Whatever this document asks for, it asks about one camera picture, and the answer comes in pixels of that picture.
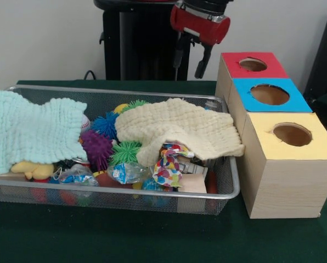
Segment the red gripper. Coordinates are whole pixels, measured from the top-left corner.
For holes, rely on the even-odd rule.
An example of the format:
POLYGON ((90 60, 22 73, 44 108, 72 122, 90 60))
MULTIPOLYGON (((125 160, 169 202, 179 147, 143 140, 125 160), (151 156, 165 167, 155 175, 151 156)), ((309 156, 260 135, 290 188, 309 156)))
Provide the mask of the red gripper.
MULTIPOLYGON (((203 45, 204 54, 199 61, 194 77, 202 79, 211 57, 211 45, 220 44, 230 27, 230 18, 225 15, 215 16, 194 10, 186 4, 175 4, 171 11, 171 26, 181 33, 197 37, 203 45)), ((184 35, 180 34, 176 44, 173 67, 179 68, 184 54, 184 35)))

